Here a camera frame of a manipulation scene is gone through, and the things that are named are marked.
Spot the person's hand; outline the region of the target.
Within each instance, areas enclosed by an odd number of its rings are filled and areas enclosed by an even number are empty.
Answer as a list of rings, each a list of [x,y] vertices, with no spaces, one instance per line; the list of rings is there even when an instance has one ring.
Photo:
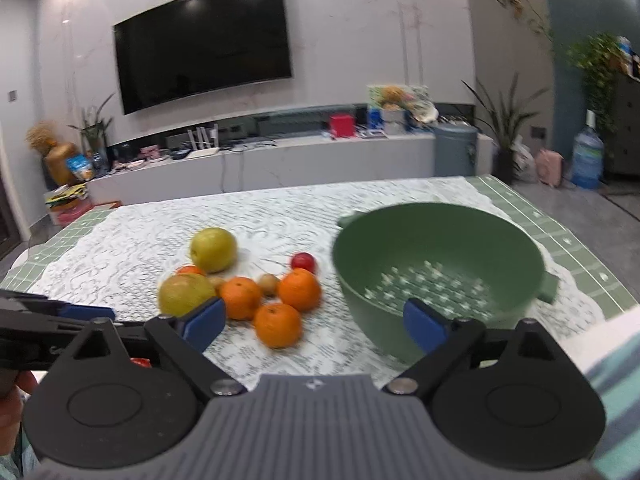
[[[32,394],[38,386],[37,378],[32,372],[21,372],[17,375],[12,389],[1,398],[0,408],[0,455],[12,453],[20,430],[23,404],[21,393]]]

